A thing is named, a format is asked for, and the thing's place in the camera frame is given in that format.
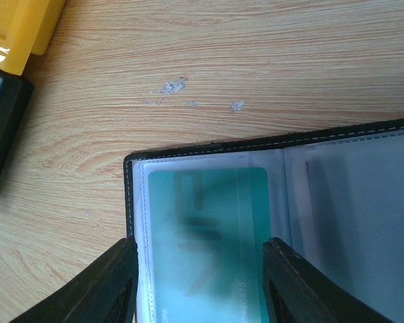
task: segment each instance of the table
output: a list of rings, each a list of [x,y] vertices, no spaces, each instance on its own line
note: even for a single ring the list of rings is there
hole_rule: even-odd
[[[70,0],[25,75],[0,322],[125,236],[126,154],[404,117],[404,0]]]

